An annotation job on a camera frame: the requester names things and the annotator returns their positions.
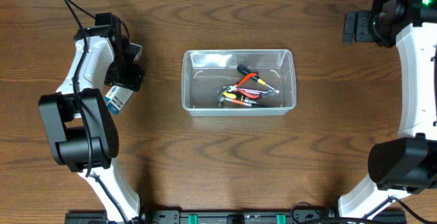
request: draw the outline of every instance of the clear plastic container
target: clear plastic container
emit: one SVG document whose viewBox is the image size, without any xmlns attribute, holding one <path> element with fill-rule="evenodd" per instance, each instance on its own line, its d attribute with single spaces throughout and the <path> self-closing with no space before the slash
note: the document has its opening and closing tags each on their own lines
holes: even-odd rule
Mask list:
<svg viewBox="0 0 437 224">
<path fill-rule="evenodd" d="M 267 108 L 250 108 L 225 101 L 218 107 L 224 86 L 234 85 L 243 77 L 237 71 L 244 65 L 279 90 L 259 101 Z M 266 86 L 249 79 L 242 87 L 268 91 Z M 189 50 L 182 66 L 182 106 L 192 116 L 285 115 L 296 106 L 296 77 L 289 50 Z"/>
</svg>

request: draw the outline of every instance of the wood grain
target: wood grain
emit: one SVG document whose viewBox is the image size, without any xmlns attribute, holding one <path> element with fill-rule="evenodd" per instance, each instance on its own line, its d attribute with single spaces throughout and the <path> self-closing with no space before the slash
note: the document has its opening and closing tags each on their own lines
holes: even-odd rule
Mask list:
<svg viewBox="0 0 437 224">
<path fill-rule="evenodd" d="M 371 0 L 73 1 L 118 15 L 143 46 L 143 87 L 114 120 L 119 160 L 146 201 L 185 210 L 332 205 L 367 173 L 371 147 L 396 138 L 396 49 L 341 43 L 344 14 Z M 51 158 L 38 113 L 39 97 L 70 68 L 76 30 L 62 0 L 0 0 L 2 223 L 63 223 L 71 209 L 102 209 Z M 191 117 L 181 105 L 183 54 L 225 48 L 291 50 L 296 108 L 283 117 Z M 406 203 L 437 219 L 436 191 Z"/>
</svg>

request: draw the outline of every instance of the black cable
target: black cable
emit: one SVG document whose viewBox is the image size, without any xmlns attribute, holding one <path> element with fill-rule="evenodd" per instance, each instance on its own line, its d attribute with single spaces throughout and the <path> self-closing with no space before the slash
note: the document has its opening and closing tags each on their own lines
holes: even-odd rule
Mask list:
<svg viewBox="0 0 437 224">
<path fill-rule="evenodd" d="M 128 28 L 126 27 L 126 24 L 125 24 L 122 20 L 120 20 L 120 23 L 123 24 L 124 31 L 126 31 L 126 35 L 128 35 L 128 41 L 130 41 L 129 30 L 128 30 Z"/>
<path fill-rule="evenodd" d="M 378 212 L 381 208 L 384 208 L 386 204 L 391 203 L 393 200 L 387 198 L 385 199 L 381 204 L 379 204 L 378 206 L 376 206 L 373 210 L 371 210 L 369 213 L 365 214 L 363 216 L 364 219 L 369 218 L 369 216 L 374 215 L 376 212 Z"/>
<path fill-rule="evenodd" d="M 410 207 L 408 207 L 404 202 L 402 202 L 400 199 L 398 199 L 397 197 L 389 197 L 389 199 L 395 200 L 396 202 L 398 202 L 402 208 L 404 208 L 408 213 L 410 213 L 416 220 L 425 223 L 425 224 L 437 224 L 436 221 L 428 221 L 425 220 L 424 218 L 420 217 L 418 214 L 416 214 L 414 211 L 412 211 L 412 209 L 410 209 Z"/>
<path fill-rule="evenodd" d="M 85 13 L 86 15 L 92 17 L 93 19 L 96 19 L 96 17 L 95 17 L 93 14 L 91 14 L 91 13 L 87 12 L 86 10 L 80 8 L 80 7 L 79 7 L 77 4 L 75 4 L 73 1 L 71 1 L 71 0 L 67 0 L 67 1 L 68 1 L 70 4 L 74 5 L 77 9 L 79 9 L 80 11 L 82 11 L 83 13 Z"/>
<path fill-rule="evenodd" d="M 317 224 L 317 223 L 363 223 L 363 224 L 388 224 L 381 221 L 373 221 L 361 218 L 350 218 L 350 217 L 333 217 L 333 218 L 322 218 L 314 219 L 310 221 L 304 221 L 300 224 Z"/>
<path fill-rule="evenodd" d="M 115 198 L 111 195 L 111 193 L 108 191 L 108 188 L 103 184 L 102 180 L 100 179 L 100 176 L 96 176 L 96 175 L 90 175 L 91 178 L 95 179 L 96 182 L 100 185 L 100 187 L 102 187 L 102 190 L 104 191 L 104 194 L 107 195 L 107 197 L 109 198 L 109 200 L 111 200 L 111 203 L 115 206 L 115 208 L 117 208 L 117 211 L 119 212 L 120 216 L 122 216 L 123 218 L 123 222 L 124 224 L 129 224 L 130 221 L 128 221 L 128 219 L 126 218 L 126 216 L 124 215 L 123 211 L 122 211 L 122 207 L 120 207 L 120 205 L 117 203 L 117 201 L 115 200 Z"/>
<path fill-rule="evenodd" d="M 78 19 L 76 13 L 74 12 L 74 10 L 71 8 L 71 5 L 74 5 L 76 8 L 80 9 L 80 11 L 86 13 L 86 15 L 95 18 L 93 15 L 91 15 L 89 12 L 86 12 L 84 9 L 80 8 L 79 6 L 77 6 L 75 3 L 73 3 L 71 0 L 64 0 L 66 5 L 68 6 L 68 9 L 70 10 L 71 14 L 73 15 L 74 19 L 76 20 L 77 25 L 79 26 L 79 29 L 82 32 L 83 35 L 83 43 L 84 43 L 84 47 L 83 47 L 83 53 L 81 58 L 79 59 L 79 63 L 77 64 L 76 70 L 74 71 L 74 76 L 72 78 L 72 84 L 73 84 L 73 93 L 74 93 L 74 99 L 76 100 L 77 103 L 77 108 L 79 110 L 79 113 L 81 114 L 82 117 L 82 121 L 83 121 L 83 126 L 85 128 L 85 134 L 87 136 L 87 142 L 88 142 L 88 166 L 87 166 L 87 173 L 85 174 L 85 177 L 88 177 L 89 174 L 91 173 L 91 169 L 93 167 L 93 145 L 92 145 L 92 138 L 91 138 L 91 132 L 89 131 L 89 126 L 88 126 L 88 121 L 87 118 L 85 117 L 85 113 L 83 112 L 83 102 L 81 100 L 81 97 L 79 96 L 78 92 L 77 92 L 77 87 L 79 86 L 78 83 L 78 79 L 79 79 L 79 72 L 83 63 L 83 60 L 85 59 L 85 57 L 87 56 L 88 53 L 88 41 L 87 41 L 87 36 L 85 35 L 85 30 L 82 27 L 82 24 L 80 22 L 80 20 Z"/>
</svg>

